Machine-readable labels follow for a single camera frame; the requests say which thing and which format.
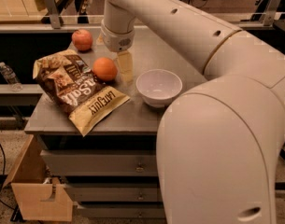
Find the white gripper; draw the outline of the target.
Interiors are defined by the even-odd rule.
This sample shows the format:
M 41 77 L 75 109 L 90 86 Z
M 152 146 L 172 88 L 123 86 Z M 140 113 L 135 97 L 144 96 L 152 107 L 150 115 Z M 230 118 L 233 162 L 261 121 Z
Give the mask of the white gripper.
M 135 31 L 125 34 L 110 31 L 104 24 L 101 24 L 101 36 L 106 47 L 117 53 L 117 64 L 120 70 L 121 79 L 124 82 L 133 81 L 133 58 L 128 49 L 133 44 Z

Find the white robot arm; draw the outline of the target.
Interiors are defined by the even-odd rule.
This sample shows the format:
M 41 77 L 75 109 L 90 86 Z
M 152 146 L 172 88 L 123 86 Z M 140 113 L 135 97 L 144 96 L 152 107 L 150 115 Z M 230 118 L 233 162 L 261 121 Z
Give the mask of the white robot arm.
M 160 121 L 156 158 L 168 224 L 277 224 L 285 55 L 179 0 L 105 0 L 109 49 L 141 20 L 206 82 Z

